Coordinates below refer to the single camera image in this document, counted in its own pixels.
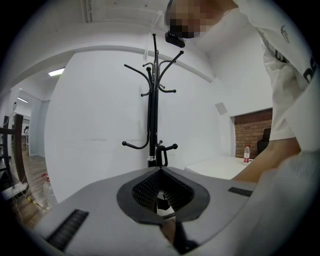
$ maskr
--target black coat rack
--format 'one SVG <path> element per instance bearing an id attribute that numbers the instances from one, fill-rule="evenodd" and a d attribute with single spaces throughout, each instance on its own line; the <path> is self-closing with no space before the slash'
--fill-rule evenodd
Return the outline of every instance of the black coat rack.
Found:
<path id="1" fill-rule="evenodd" d="M 146 125 L 146 142 L 143 146 L 135 146 L 127 143 L 126 141 L 122 142 L 123 146 L 127 146 L 133 148 L 135 150 L 142 150 L 149 144 L 149 157 L 148 167 L 154 166 L 163 166 L 162 163 L 162 151 L 164 154 L 164 166 L 168 166 L 168 158 L 167 151 L 172 149 L 177 149 L 178 145 L 173 144 L 172 146 L 165 147 L 161 145 L 163 143 L 162 140 L 158 142 L 158 101 L 159 101 L 159 90 L 163 93 L 176 93 L 176 90 L 165 90 L 165 87 L 160 84 L 161 79 L 165 72 L 170 68 L 170 66 L 177 61 L 177 59 L 184 54 L 184 51 L 180 51 L 180 53 L 173 60 L 164 60 L 159 63 L 159 51 L 157 50 L 157 41 L 156 34 L 153 34 L 153 43 L 154 43 L 154 61 L 153 63 L 149 62 L 147 64 L 142 65 L 143 67 L 148 66 L 146 68 L 148 76 L 144 73 L 136 70 L 135 68 L 124 65 L 128 69 L 131 69 L 140 75 L 142 75 L 148 82 L 149 91 L 147 93 L 142 93 L 141 97 L 148 96 L 148 112 L 147 112 L 147 125 Z M 160 73 L 161 65 L 164 63 L 169 63 L 165 69 Z"/>

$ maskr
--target black chair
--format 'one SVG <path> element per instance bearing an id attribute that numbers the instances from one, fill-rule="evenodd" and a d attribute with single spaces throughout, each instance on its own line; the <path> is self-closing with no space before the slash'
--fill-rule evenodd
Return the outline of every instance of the black chair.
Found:
<path id="1" fill-rule="evenodd" d="M 262 139 L 256 143 L 258 155 L 267 148 L 269 144 L 269 139 L 270 139 L 270 132 L 271 132 L 271 128 L 264 129 Z"/>

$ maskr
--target person's arm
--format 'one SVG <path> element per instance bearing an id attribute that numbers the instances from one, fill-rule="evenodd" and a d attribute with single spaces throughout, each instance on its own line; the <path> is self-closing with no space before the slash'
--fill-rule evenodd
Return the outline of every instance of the person's arm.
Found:
<path id="1" fill-rule="evenodd" d="M 272 140 L 252 163 L 233 178 L 242 182 L 258 182 L 263 172 L 277 168 L 287 158 L 301 151 L 296 138 Z"/>

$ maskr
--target white t-shirt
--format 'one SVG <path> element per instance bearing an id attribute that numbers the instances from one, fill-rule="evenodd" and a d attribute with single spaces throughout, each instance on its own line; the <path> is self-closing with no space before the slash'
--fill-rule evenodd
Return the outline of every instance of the white t-shirt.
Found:
<path id="1" fill-rule="evenodd" d="M 294 138 L 286 111 L 311 82 L 317 65 L 304 36 L 272 0 L 234 0 L 261 35 L 263 62 L 272 86 L 270 141 Z"/>

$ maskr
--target red brick wall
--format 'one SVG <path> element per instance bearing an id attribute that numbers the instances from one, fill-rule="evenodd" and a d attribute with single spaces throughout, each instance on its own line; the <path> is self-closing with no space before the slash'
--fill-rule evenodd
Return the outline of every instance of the red brick wall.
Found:
<path id="1" fill-rule="evenodd" d="M 257 142 L 262 139 L 265 128 L 272 123 L 272 109 L 243 114 L 234 118 L 235 156 L 243 158 L 246 144 L 250 144 L 250 158 L 257 156 Z"/>

